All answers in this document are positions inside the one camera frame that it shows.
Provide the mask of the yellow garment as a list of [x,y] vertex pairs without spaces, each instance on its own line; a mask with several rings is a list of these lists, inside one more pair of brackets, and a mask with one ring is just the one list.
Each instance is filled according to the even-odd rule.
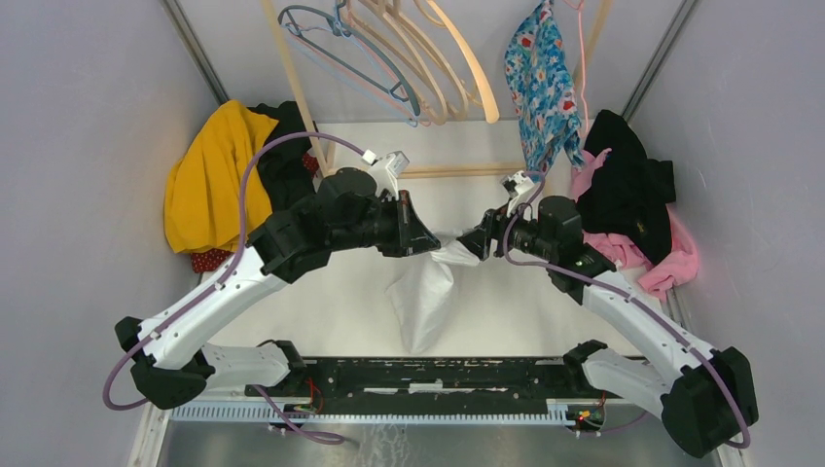
[[278,124],[236,100],[211,114],[165,183],[163,227],[173,252],[236,250],[242,177]]

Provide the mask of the red dotted garment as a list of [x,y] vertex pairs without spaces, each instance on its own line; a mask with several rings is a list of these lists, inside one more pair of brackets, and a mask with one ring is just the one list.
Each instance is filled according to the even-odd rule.
[[205,252],[191,253],[191,267],[195,273],[215,271],[233,255],[232,251],[213,248]]

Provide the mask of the pink plastic hanger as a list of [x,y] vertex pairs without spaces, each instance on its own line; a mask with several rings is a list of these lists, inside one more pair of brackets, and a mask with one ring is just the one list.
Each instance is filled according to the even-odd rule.
[[589,103],[586,98],[587,89],[587,44],[584,34],[584,1],[563,0],[563,3],[576,12],[576,24],[579,41],[579,62],[574,71],[574,89],[577,91],[578,107],[581,113],[582,128],[579,134],[585,138],[591,128]]
[[[290,41],[299,52],[336,80],[390,111],[408,126],[431,125],[421,115],[418,98],[400,70],[391,65],[389,59],[381,54],[370,41],[361,38],[341,20],[334,19],[327,25],[303,26],[289,19],[281,24],[281,28],[288,33]],[[342,38],[345,42],[355,46],[358,52],[366,58],[368,69],[373,73],[368,74],[310,40],[308,34],[317,31]]]

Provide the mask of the blue floral skirt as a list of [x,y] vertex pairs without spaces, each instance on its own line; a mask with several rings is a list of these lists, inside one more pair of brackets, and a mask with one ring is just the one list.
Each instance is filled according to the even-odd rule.
[[553,1],[539,2],[517,27],[504,52],[504,72],[526,167],[551,167],[560,155],[581,167],[583,121]]

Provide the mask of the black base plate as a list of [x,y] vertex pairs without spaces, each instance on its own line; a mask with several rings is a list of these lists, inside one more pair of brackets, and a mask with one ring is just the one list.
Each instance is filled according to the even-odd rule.
[[551,357],[307,357],[265,390],[323,415],[541,414],[549,400],[613,400]]

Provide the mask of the pink garment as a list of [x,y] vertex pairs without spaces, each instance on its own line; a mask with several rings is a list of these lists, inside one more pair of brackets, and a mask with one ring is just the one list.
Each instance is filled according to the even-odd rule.
[[626,235],[619,233],[587,233],[584,241],[594,247],[619,269],[644,268],[636,279],[649,295],[666,300],[666,291],[695,279],[699,272],[699,251],[681,220],[669,205],[667,208],[671,251],[657,265],[653,265]]

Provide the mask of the wooden hanger front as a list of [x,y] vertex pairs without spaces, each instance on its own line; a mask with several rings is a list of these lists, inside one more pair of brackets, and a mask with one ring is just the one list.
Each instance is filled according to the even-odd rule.
[[480,105],[484,111],[484,119],[488,124],[496,124],[500,119],[500,112],[498,105],[490,86],[489,80],[483,67],[481,66],[476,54],[465,39],[463,34],[455,26],[453,21],[441,9],[441,7],[433,0],[427,0],[428,10],[426,10],[420,1],[414,1],[418,10],[433,24],[446,29],[458,49],[461,51],[465,61],[470,69],[474,83],[476,85],[477,98],[475,102]]

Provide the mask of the white garment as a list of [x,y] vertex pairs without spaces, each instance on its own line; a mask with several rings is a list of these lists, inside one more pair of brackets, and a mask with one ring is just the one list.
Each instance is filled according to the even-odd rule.
[[453,310],[456,275],[481,260],[458,241],[462,231],[436,234],[441,247],[416,255],[400,277],[385,290],[400,326],[404,349],[421,354],[440,338]]

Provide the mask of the black garment left pile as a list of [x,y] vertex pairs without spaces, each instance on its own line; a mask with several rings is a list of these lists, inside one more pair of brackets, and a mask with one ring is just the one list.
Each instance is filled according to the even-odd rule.
[[[305,131],[300,110],[295,101],[284,101],[277,107],[260,103],[249,107],[255,114],[276,120],[264,144],[286,134]],[[263,154],[257,163],[259,178],[269,196],[273,211],[286,210],[301,198],[314,194],[312,179],[319,169],[319,163],[308,152],[310,140],[296,138],[286,141]]]

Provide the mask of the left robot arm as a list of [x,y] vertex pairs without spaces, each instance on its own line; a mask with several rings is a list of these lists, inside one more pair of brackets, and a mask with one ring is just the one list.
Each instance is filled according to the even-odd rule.
[[246,245],[187,297],[158,315],[122,319],[116,336],[137,391],[162,410],[201,393],[233,386],[274,387],[291,396],[304,388],[305,364],[295,346],[219,346],[210,339],[262,299],[326,267],[338,251],[374,247],[406,258],[439,249],[416,215],[410,194],[391,194],[367,172],[343,168],[316,192],[273,212]]

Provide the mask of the black garment pile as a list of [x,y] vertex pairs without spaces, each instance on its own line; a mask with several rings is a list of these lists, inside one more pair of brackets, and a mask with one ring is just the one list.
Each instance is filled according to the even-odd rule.
[[626,120],[607,109],[596,115],[584,149],[604,157],[578,195],[584,230],[624,235],[659,264],[672,249],[667,206],[676,202],[673,162],[649,158]]
[[[276,120],[264,144],[286,134],[305,131],[300,110],[295,101],[284,101],[277,107],[260,103],[249,107],[255,114]],[[301,198],[314,194],[312,179],[319,169],[319,163],[308,152],[310,140],[296,138],[286,141],[263,154],[257,163],[259,178],[269,196],[273,211],[286,210]]]

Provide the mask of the wooden hanger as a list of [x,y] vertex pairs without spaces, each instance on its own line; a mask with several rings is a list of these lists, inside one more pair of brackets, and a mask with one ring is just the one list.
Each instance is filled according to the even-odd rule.
[[[428,5],[426,4],[426,1],[420,2],[422,6],[426,10],[428,10]],[[465,81],[462,78],[460,78],[459,74],[454,69],[454,66],[448,60],[448,57],[436,44],[436,41],[427,34],[427,32],[422,26],[418,25],[412,18],[410,18],[404,12],[402,8],[402,3],[400,1],[391,1],[390,9],[393,13],[400,13],[400,19],[402,20],[402,23],[415,36],[416,40],[419,43],[419,47],[423,49],[422,55],[427,61],[428,66],[430,67],[431,72],[437,81],[437,84],[440,86],[448,102],[448,119],[452,118],[456,121],[464,121],[468,118],[471,108],[478,107],[482,109],[482,107],[475,102],[475,99],[477,98],[477,90],[471,72],[470,80]],[[430,23],[435,27],[442,29],[446,31],[446,33],[448,33],[446,29],[440,28],[432,22]]]
[[362,34],[379,47],[405,72],[416,92],[421,115],[433,125],[444,124],[449,117],[448,102],[437,84],[423,49],[400,19],[390,9],[391,1],[348,1],[344,16]]
[[490,86],[489,80],[483,67],[481,66],[476,54],[465,39],[463,34],[455,26],[453,21],[441,9],[441,7],[433,0],[427,0],[428,10],[426,10],[420,1],[414,1],[418,10],[433,24],[446,29],[458,49],[461,51],[465,61],[470,69],[474,83],[476,85],[477,98],[475,102],[480,105],[484,111],[484,119],[488,124],[496,124],[500,119],[500,112],[498,105]]

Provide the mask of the black garment right pile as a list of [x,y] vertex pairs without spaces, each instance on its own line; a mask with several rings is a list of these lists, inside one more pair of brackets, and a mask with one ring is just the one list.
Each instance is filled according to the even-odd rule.
[[624,235],[659,264],[672,249],[667,206],[676,202],[673,162],[649,158],[626,120],[607,109],[596,115],[584,149],[604,157],[578,195],[584,230]]

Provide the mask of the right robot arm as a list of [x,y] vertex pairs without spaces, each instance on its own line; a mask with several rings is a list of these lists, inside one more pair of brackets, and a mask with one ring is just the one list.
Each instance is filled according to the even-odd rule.
[[575,397],[594,390],[617,395],[656,417],[675,444],[701,458],[723,445],[749,448],[759,411],[751,365],[735,347],[724,350],[691,334],[636,295],[616,266],[584,240],[570,198],[543,198],[533,219],[520,207],[489,209],[458,238],[470,253],[509,259],[529,255],[555,287],[600,316],[643,356],[624,357],[600,341],[563,357],[564,389]]

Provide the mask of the wooden hanger back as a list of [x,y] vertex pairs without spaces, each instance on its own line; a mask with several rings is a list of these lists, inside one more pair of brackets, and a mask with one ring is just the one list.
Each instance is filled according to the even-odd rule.
[[444,124],[449,117],[448,102],[437,84],[423,49],[400,19],[390,9],[391,1],[348,1],[344,16],[362,34],[379,47],[405,72],[416,92],[421,115],[433,125]]

